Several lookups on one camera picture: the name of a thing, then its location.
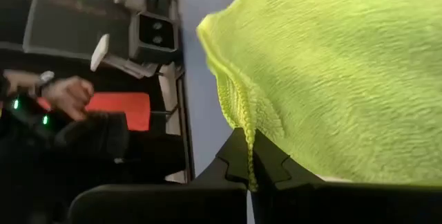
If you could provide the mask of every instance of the green fabric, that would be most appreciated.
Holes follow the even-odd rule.
[[[259,129],[322,176],[441,184],[442,0],[235,0],[198,34],[250,149]]]

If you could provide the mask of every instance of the hand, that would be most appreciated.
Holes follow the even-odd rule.
[[[77,121],[86,118],[85,107],[93,93],[93,85],[79,77],[57,80],[41,92],[52,108],[64,111]]]

